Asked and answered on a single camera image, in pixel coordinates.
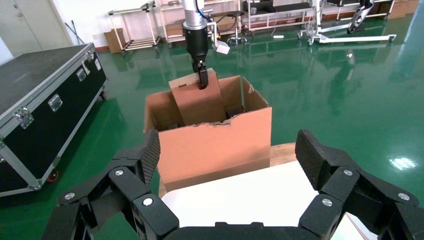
white table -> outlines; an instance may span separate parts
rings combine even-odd
[[[178,217],[180,227],[211,227],[215,222],[264,226],[296,226],[314,191],[299,162],[173,190],[162,201]],[[333,240],[363,239],[344,216]]]

wooden pallet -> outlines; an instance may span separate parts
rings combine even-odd
[[[297,161],[295,154],[295,142],[285,143],[280,145],[271,146],[271,154],[269,159],[269,166],[276,166],[293,161]],[[162,180],[159,183],[159,197],[162,198],[167,193]]]

door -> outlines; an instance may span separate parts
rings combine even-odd
[[[49,0],[0,0],[0,37],[14,57],[71,46]]]
[[[42,50],[14,0],[0,0],[0,37],[14,57]]]

green epoxy floor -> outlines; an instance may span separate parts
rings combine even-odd
[[[210,51],[219,77],[246,77],[272,106],[273,145],[294,142],[310,129],[324,144],[346,150],[366,171],[413,194],[424,206],[424,7],[413,17],[367,20],[359,36],[397,33],[393,44],[308,47],[285,31],[284,40],[256,34],[229,55]],[[354,64],[348,58],[352,53]],[[39,239],[56,197],[101,171],[116,151],[143,140],[148,94],[192,73],[183,46],[101,53],[110,82],[106,102],[96,102],[58,166],[59,180],[40,191],[0,198],[0,239]],[[158,176],[154,192],[157,192]],[[121,215],[96,239],[137,239]]]

brown box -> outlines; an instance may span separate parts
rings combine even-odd
[[[418,8],[420,0],[409,0],[406,5],[406,14],[413,14]]]
[[[183,35],[183,24],[168,24],[166,25],[166,35]]]
[[[126,44],[125,38],[124,38],[124,30],[122,28],[117,28],[116,31],[118,32],[119,40],[121,42],[121,47],[123,48]],[[117,34],[115,33],[114,29],[111,29],[108,32],[104,32],[103,34],[104,34],[104,37],[106,38],[107,45],[109,45],[109,51],[112,54],[122,52],[122,48],[120,47]]]
[[[245,78],[218,80],[211,68],[208,75],[205,89],[193,73],[146,97],[144,132],[159,131],[157,168],[167,191],[270,166],[272,108]]]

